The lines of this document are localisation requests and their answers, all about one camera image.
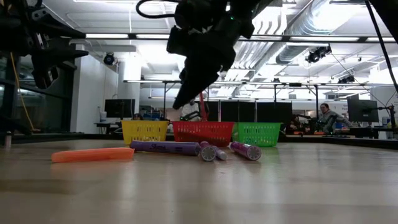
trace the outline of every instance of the orange marker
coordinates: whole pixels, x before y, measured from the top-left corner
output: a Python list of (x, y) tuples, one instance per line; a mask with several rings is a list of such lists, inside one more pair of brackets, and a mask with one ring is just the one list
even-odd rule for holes
[(109, 149), (87, 149), (77, 151), (62, 151), (51, 155), (52, 162), (83, 162), (103, 161), (112, 159), (132, 159), (134, 149), (109, 148)]

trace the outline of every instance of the yellow basket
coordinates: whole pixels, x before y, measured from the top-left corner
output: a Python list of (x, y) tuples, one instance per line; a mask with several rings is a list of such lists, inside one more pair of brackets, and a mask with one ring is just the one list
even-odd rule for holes
[(168, 121), (122, 121), (125, 145), (136, 141), (165, 141)]

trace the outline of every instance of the red basket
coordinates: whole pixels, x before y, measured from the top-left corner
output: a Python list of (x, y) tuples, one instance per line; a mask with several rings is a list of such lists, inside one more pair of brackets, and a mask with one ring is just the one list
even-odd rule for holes
[(229, 145), (232, 137), (233, 122), (215, 121), (174, 121), (174, 138), (177, 142), (208, 141), (218, 147)]

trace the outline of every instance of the green basket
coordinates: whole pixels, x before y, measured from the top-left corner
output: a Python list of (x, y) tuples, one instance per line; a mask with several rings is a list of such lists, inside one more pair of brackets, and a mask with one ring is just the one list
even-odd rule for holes
[(236, 123), (232, 138), (243, 144), (272, 147), (278, 143), (280, 123)]

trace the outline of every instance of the plastic basket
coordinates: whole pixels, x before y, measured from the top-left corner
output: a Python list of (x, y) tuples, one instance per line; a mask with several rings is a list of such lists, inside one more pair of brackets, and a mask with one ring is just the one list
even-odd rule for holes
[(233, 140), (243, 144), (272, 147), (278, 143), (280, 123), (236, 123)]
[(202, 142), (225, 147), (229, 145), (232, 136), (233, 122), (192, 122), (174, 121), (174, 138), (177, 142)]
[(122, 121), (125, 145), (131, 141), (165, 141), (167, 121)]

